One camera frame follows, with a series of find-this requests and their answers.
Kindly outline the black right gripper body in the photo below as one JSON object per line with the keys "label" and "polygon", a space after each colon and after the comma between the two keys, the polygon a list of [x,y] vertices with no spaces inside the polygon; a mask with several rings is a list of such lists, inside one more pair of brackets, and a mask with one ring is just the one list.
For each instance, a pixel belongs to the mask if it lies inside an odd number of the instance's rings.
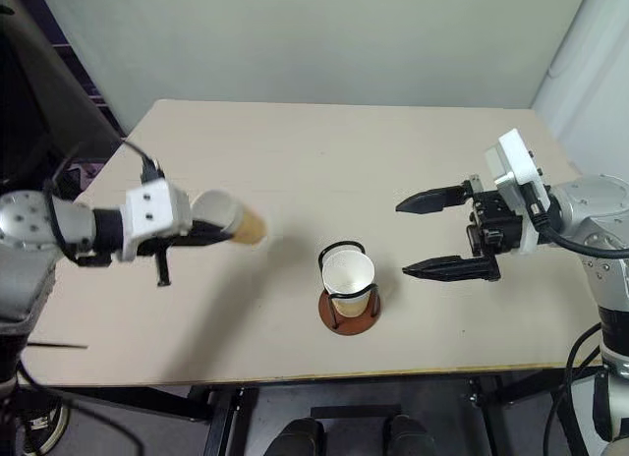
{"label": "black right gripper body", "polygon": [[522,216],[508,207],[498,191],[486,191],[478,175],[464,183],[472,200],[466,228],[474,257],[496,256],[520,247]]}

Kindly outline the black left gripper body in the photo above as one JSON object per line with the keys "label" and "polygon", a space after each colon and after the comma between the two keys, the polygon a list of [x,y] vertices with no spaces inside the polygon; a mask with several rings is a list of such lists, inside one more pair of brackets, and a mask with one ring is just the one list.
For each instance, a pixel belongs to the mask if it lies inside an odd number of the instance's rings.
{"label": "black left gripper body", "polygon": [[171,235],[154,237],[141,242],[137,249],[139,257],[157,257],[166,259],[167,250],[173,247],[190,247],[196,244],[192,235]]}

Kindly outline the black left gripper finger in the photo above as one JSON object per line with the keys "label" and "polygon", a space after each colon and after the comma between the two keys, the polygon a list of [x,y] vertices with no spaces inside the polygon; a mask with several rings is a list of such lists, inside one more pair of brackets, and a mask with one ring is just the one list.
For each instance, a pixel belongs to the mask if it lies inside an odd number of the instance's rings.
{"label": "black left gripper finger", "polygon": [[224,227],[195,219],[193,226],[189,231],[190,246],[209,246],[233,238],[233,234],[228,232]]}
{"label": "black left gripper finger", "polygon": [[157,286],[167,287],[171,284],[167,260],[167,248],[161,247],[154,254],[157,269]]}

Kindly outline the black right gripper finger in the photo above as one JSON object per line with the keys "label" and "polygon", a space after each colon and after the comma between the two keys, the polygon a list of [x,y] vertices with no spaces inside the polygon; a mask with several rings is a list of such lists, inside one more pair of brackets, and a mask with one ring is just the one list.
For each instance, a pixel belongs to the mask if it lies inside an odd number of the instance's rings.
{"label": "black right gripper finger", "polygon": [[428,214],[463,205],[473,195],[472,184],[464,181],[456,186],[437,188],[414,194],[395,207],[397,212]]}
{"label": "black right gripper finger", "polygon": [[457,282],[482,279],[497,281],[501,278],[498,263],[494,256],[462,258],[460,256],[440,256],[425,259],[404,266],[406,275],[439,282]]}

